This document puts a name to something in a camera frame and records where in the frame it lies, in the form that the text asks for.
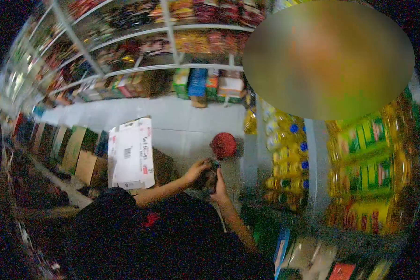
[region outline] dark clothing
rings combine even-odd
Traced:
[[[272,279],[274,265],[224,233],[212,205],[186,193],[140,209],[111,188],[68,225],[78,279]]]

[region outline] blurred oval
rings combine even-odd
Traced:
[[[341,1],[301,3],[270,15],[249,37],[243,67],[277,109],[352,119],[392,102],[414,70],[414,50],[389,17]]]

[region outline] human arm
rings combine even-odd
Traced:
[[[235,207],[227,195],[226,184],[224,183],[224,178],[220,168],[218,169],[217,174],[218,182],[216,184],[216,193],[211,197],[217,202],[219,206],[224,224],[231,231],[235,232],[247,251],[257,252],[255,240],[253,239],[243,220],[241,220],[240,216],[236,212]]]
[[[146,208],[157,201],[166,199],[184,191],[196,181],[202,171],[210,168],[206,161],[207,159],[196,162],[183,177],[173,182],[161,187],[147,189],[146,191],[136,195],[134,198],[137,202],[137,206],[140,208]]]

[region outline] red ball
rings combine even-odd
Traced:
[[[217,134],[210,143],[210,147],[218,160],[222,160],[236,154],[235,137],[227,132]]]

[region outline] barcode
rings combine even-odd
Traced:
[[[125,159],[131,158],[131,149],[130,148],[124,149],[124,158]]]

